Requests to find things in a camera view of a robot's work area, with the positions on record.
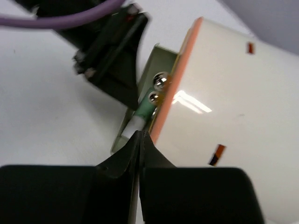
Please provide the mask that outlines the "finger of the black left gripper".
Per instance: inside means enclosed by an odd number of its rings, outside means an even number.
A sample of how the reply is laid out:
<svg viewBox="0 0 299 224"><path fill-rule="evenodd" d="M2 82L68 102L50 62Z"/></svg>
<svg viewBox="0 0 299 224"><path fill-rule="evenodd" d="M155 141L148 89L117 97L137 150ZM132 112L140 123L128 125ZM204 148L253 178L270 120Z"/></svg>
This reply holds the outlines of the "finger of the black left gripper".
<svg viewBox="0 0 299 224"><path fill-rule="evenodd" d="M78 49L73 57L77 74L136 109L137 50L148 21L137 4L129 4L95 22L57 33Z"/></svg>

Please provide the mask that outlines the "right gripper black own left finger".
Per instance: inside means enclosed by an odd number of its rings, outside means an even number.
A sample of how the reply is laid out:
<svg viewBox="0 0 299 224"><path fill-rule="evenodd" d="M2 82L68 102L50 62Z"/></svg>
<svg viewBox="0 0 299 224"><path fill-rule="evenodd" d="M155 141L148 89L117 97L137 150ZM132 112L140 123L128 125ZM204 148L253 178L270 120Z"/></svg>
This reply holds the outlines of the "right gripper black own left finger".
<svg viewBox="0 0 299 224"><path fill-rule="evenodd" d="M1 167L1 223L128 224L141 136L96 166Z"/></svg>

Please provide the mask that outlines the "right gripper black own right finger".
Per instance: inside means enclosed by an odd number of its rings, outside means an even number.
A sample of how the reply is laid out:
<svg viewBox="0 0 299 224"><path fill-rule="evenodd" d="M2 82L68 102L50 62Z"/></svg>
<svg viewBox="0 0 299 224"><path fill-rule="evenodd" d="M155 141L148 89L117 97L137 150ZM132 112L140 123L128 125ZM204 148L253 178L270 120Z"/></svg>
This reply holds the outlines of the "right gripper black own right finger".
<svg viewBox="0 0 299 224"><path fill-rule="evenodd" d="M239 168L174 166L148 133L140 141L140 200L147 224L262 224L254 187Z"/></svg>

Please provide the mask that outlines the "green white cosmetic tube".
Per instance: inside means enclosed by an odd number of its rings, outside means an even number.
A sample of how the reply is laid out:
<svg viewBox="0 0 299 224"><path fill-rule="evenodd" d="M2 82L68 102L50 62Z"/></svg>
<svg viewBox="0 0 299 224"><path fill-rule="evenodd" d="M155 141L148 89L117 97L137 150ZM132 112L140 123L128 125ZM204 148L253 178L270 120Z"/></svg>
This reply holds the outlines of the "green white cosmetic tube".
<svg viewBox="0 0 299 224"><path fill-rule="evenodd" d="M150 87L125 126L121 136L130 139L135 131L141 131L145 127L156 108L156 96L157 92L153 87Z"/></svg>

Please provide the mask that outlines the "cream round drawer organizer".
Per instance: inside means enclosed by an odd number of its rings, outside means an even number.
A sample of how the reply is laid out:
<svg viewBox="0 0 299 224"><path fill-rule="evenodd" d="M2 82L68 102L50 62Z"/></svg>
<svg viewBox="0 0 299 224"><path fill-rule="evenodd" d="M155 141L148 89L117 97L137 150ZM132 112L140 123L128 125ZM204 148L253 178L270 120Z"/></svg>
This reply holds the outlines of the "cream round drawer organizer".
<svg viewBox="0 0 299 224"><path fill-rule="evenodd" d="M242 168L267 222L299 221L299 57L204 18L156 147Z"/></svg>

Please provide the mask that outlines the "yellow organizer drawer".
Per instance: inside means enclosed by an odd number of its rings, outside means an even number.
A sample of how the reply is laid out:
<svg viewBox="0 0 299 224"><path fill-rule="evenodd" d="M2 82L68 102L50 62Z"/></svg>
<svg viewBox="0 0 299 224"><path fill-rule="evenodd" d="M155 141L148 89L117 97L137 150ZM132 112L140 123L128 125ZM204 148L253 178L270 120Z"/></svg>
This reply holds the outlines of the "yellow organizer drawer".
<svg viewBox="0 0 299 224"><path fill-rule="evenodd" d="M153 85L154 85L154 89L158 92L158 96L157 96L157 107L151 118L151 123L148 129L149 132L151 132L155 124L155 121L158 117L158 114L161 110L161 107L167 95L168 88L172 83L173 72L176 69L177 62L180 58L180 54L176 54L176 57L170 58L170 60L168 60L168 58L169 58L168 56L163 58L158 58L157 63L154 63L154 67L157 67L159 63L161 63L163 69L162 71L157 72L153 76Z"/></svg>

